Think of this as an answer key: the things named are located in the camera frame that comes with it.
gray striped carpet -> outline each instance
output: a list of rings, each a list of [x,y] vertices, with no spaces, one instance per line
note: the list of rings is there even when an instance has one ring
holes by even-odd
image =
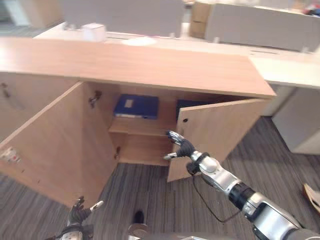
[[[320,216],[301,194],[303,183],[320,190],[320,156],[292,154],[270,118],[262,117],[228,156],[223,166],[256,191],[292,213],[309,229],[320,232]],[[105,205],[89,217],[94,239],[126,239],[136,210],[142,209],[154,233],[209,232],[253,240],[242,215],[218,223],[193,189],[191,179],[166,183],[167,167],[119,164],[106,184]],[[196,177],[204,198],[220,218],[236,209],[226,197]],[[0,239],[38,240],[54,235],[66,222],[68,210],[9,177],[0,178]]]

cardboard box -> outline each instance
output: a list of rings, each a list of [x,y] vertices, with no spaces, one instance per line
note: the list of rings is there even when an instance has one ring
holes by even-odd
[[[196,1],[192,6],[189,36],[205,38],[207,21],[211,12],[212,4]]]

open cabinet door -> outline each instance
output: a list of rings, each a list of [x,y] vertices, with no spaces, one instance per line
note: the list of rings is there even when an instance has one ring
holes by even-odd
[[[69,207],[82,195],[95,203],[117,160],[94,95],[78,82],[13,132],[0,153],[12,147],[20,161],[0,161],[1,172]]]
[[[180,109],[176,130],[198,151],[208,152],[221,163],[257,121],[267,103],[268,100],[247,99],[184,107]],[[172,160],[168,182],[190,177],[186,170],[190,161],[188,157]]]

black shoe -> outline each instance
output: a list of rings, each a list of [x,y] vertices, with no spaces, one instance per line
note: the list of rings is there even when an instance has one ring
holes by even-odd
[[[144,213],[139,210],[133,216],[133,224],[143,224],[145,221]]]

blue binder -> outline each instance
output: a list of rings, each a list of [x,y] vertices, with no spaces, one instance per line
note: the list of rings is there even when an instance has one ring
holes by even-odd
[[[158,105],[156,96],[122,94],[113,114],[116,117],[157,119]]]

